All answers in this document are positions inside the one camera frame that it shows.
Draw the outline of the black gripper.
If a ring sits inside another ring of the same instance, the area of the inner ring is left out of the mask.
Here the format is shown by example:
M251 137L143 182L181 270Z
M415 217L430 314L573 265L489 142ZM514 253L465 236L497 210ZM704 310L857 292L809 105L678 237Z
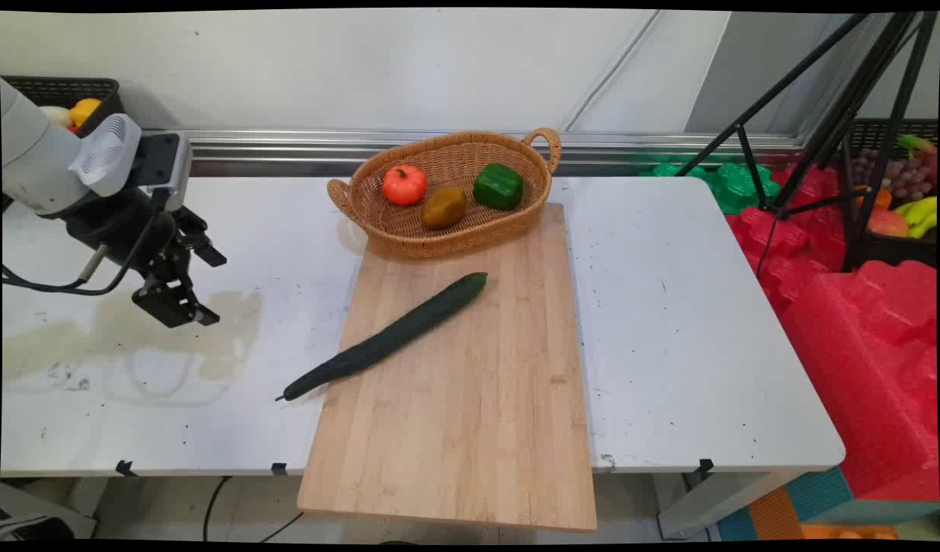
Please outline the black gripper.
M193 292L191 255L194 252L211 267L225 265L228 259L214 247L203 218L183 205L171 207L179 198L169 188L151 193L124 188L64 214L64 229L95 251L105 247L104 257L120 269L140 274L143 286L131 294L131 300L162 325L210 326L220 321L220 315L201 304Z

